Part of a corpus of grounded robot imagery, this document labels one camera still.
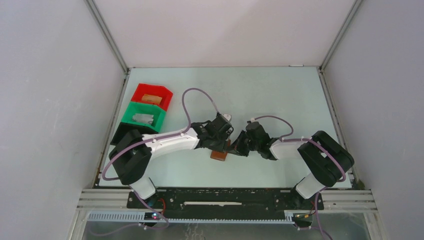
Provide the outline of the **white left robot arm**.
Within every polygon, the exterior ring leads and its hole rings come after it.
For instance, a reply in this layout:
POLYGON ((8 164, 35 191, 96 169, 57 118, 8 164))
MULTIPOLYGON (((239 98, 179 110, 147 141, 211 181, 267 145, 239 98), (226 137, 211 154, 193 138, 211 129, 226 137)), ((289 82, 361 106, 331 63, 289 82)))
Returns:
POLYGON ((145 171, 154 159, 182 150, 209 149, 224 152, 234 128, 231 115, 217 113, 214 120, 192 122, 188 128, 161 134, 142 134, 134 129, 121 138, 109 154, 117 180, 139 196, 145 208, 158 202, 157 189, 145 171))

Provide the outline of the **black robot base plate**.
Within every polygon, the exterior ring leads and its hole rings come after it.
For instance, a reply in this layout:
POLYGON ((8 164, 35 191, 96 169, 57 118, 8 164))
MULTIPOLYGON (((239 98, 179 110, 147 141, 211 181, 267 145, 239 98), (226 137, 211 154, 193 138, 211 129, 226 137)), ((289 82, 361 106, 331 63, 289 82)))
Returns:
POLYGON ((323 198, 304 199, 289 188, 160 187, 146 200, 169 220, 286 220, 289 211, 323 210, 323 198))

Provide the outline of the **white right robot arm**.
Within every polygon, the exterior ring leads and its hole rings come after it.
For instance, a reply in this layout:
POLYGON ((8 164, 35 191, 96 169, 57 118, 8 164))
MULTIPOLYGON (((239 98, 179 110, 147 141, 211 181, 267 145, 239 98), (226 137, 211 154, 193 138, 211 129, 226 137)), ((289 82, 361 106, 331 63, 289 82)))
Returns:
POLYGON ((272 161, 302 159, 310 173, 295 185, 290 196, 297 209, 308 206, 316 193, 345 181, 355 164, 352 155, 323 130, 309 138, 270 137, 258 121, 248 122, 226 151, 243 157, 254 151, 272 161))

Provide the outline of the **brown leather card holder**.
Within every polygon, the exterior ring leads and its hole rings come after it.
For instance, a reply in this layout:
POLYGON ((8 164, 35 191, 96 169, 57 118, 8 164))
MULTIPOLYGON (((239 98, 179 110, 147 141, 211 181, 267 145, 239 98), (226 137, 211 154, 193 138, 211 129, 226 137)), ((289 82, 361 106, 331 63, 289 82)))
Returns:
POLYGON ((210 158, 213 159, 213 160, 218 160, 218 161, 224 162, 226 160, 227 155, 228 155, 228 150, 227 150, 226 153, 217 152, 217 151, 215 151, 216 146, 217 145, 215 145, 212 148, 212 152, 210 154, 210 158))

